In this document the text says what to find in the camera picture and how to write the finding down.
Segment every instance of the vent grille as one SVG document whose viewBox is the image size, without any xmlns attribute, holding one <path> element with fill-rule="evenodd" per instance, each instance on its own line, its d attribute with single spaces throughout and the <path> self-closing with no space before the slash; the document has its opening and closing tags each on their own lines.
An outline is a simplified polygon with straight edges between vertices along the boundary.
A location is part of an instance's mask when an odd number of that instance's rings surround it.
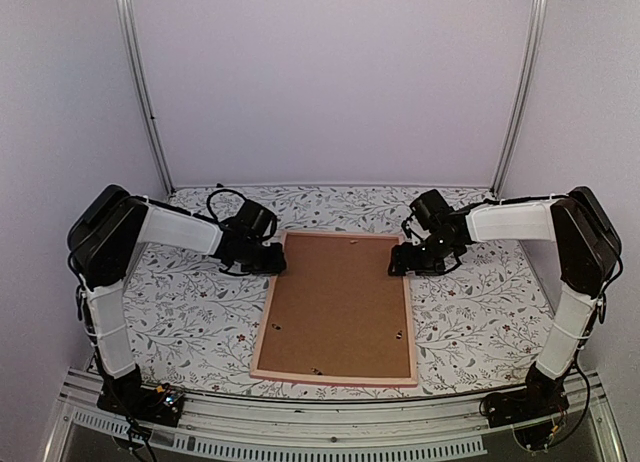
<svg viewBox="0 0 640 462">
<path fill-rule="evenodd" d="M 112 415 L 76 409 L 76 424 L 104 434 L 126 438 L 129 424 Z M 156 447 L 229 462 L 436 462 L 486 454 L 482 437 L 467 437 L 447 442 L 374 449 L 275 448 L 215 441 L 205 437 L 175 434 L 171 440 L 154 443 Z"/>
</svg>

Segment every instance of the floral patterned surface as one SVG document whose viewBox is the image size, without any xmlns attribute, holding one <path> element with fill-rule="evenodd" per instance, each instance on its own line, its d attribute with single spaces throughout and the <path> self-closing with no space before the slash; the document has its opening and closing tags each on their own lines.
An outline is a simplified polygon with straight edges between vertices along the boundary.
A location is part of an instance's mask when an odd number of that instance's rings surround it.
<svg viewBox="0 0 640 462">
<path fill-rule="evenodd" d="M 399 233 L 424 188 L 243 187 L 273 210 L 279 229 Z M 210 190 L 183 189 L 171 203 L 206 213 Z M 454 207 L 482 200 L 474 189 L 441 189 Z M 220 194 L 222 217 L 239 208 Z M 264 397 L 352 399 L 463 393 L 522 382 L 542 349 L 552 315 L 519 244 L 472 246 L 463 266 L 410 287 L 420 384 L 414 389 L 326 387 L 249 377 L 268 280 L 219 273 L 209 257 L 149 245 L 125 293 L 136 362 L 149 382 Z"/>
</svg>

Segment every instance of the brown board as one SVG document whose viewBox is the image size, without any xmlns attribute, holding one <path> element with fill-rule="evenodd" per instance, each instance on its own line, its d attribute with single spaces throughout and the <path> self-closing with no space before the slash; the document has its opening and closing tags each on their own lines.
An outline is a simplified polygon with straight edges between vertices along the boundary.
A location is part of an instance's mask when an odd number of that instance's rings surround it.
<svg viewBox="0 0 640 462">
<path fill-rule="evenodd" d="M 287 232 L 287 270 L 270 281 L 251 376 L 416 386 L 408 281 L 389 277 L 394 235 Z"/>
</svg>

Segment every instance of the wooden frame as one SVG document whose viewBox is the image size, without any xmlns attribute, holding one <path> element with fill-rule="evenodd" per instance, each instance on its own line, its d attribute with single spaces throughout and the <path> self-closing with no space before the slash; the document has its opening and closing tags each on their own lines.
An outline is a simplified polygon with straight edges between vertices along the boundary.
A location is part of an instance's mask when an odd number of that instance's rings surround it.
<svg viewBox="0 0 640 462">
<path fill-rule="evenodd" d="M 345 238 L 388 238 L 397 240 L 398 243 L 402 243 L 403 237 L 393 234 L 370 234 L 370 233 L 350 233 L 350 232 L 319 232 L 319 231 L 285 231 L 282 235 L 282 244 L 285 245 L 287 234 L 291 235 L 313 235 L 318 237 L 345 237 Z M 292 374 L 289 372 L 276 372 L 270 370 L 264 370 L 258 368 L 260 355 L 262 353 L 262 347 L 267 331 L 267 322 L 269 320 L 269 314 L 271 311 L 271 305 L 273 296 L 275 293 L 278 276 L 271 277 L 269 283 L 269 289 L 267 291 L 267 299 L 263 311 L 262 320 L 260 321 L 260 327 L 258 329 L 258 337 L 256 340 L 256 346 L 253 352 L 250 366 L 250 376 L 253 378 L 260 378 L 266 380 L 277 380 L 290 383 L 309 383 L 314 385 L 338 385 L 338 386 L 358 386 L 358 387 L 415 387 L 418 385 L 418 372 L 416 363 L 416 343 L 415 343 L 415 331 L 413 323 L 413 311 L 411 306 L 411 292 L 409 290 L 409 281 L 406 277 L 402 278 L 402 285 L 404 291 L 404 311 L 406 317 L 407 327 L 407 345 L 409 349 L 409 369 L 410 376 L 405 378 L 390 378 L 390 377 L 344 377 L 344 376 L 328 376 L 328 375 L 315 375 L 315 374 L 295 374 L 295 378 L 292 378 Z"/>
</svg>

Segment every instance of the vertical metal post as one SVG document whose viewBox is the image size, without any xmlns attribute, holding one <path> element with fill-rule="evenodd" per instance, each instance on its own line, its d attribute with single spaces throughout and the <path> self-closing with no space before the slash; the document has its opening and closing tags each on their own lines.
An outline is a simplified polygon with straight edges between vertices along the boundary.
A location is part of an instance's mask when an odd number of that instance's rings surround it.
<svg viewBox="0 0 640 462">
<path fill-rule="evenodd" d="M 491 190 L 498 196 L 501 195 L 504 188 L 507 173 L 509 172 L 509 165 L 513 158 L 513 151 L 516 146 L 518 134 L 520 133 L 522 117 L 527 102 L 527 96 L 529 95 L 529 87 L 531 86 L 536 58 L 538 56 L 538 46 L 540 45 L 540 39 L 542 37 L 546 7 L 547 0 L 533 0 L 531 19 L 529 22 L 529 35 L 527 37 L 522 71 L 520 73 L 520 83 L 518 84 L 518 91 L 516 93 L 516 100 L 511 112 L 507 135 L 504 145 L 502 146 L 500 162 L 498 163 L 498 169 L 493 178 L 493 184 L 491 185 Z"/>
<path fill-rule="evenodd" d="M 147 83 L 142 68 L 142 59 L 140 57 L 140 47 L 138 46 L 138 37 L 136 35 L 136 26 L 133 18 L 133 7 L 131 0 L 116 0 L 118 5 L 118 15 L 120 16 L 120 25 L 124 36 L 125 48 L 129 56 L 129 65 L 133 75 L 133 82 L 138 94 L 138 102 L 144 119 L 147 135 L 149 137 L 149 145 L 153 161 L 155 162 L 158 175 L 162 182 L 162 186 L 167 194 L 171 194 L 175 186 L 171 180 L 167 159 L 160 143 L 160 135 L 156 126 L 155 117 L 151 107 L 151 99 L 147 89 Z"/>
</svg>

